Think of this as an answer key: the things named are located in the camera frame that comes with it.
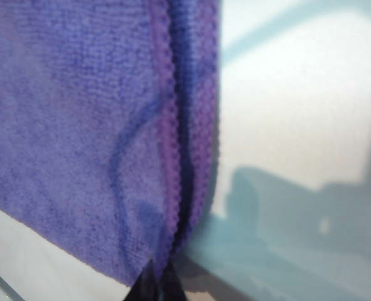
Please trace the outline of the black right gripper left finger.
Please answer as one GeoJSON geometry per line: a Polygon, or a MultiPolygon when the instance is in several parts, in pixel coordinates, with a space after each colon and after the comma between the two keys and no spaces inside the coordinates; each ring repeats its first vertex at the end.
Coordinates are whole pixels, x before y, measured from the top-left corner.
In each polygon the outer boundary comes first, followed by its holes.
{"type": "Polygon", "coordinates": [[[159,287],[154,274],[153,261],[149,260],[126,295],[126,301],[158,300],[160,300],[159,287]]]}

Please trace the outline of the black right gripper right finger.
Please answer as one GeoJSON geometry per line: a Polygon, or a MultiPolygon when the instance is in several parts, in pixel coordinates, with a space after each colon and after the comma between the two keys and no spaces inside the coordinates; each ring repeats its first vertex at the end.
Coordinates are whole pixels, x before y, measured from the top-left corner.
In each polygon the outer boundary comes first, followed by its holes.
{"type": "Polygon", "coordinates": [[[187,301],[185,291],[172,261],[167,264],[162,274],[162,294],[162,300],[164,301],[187,301]]]}

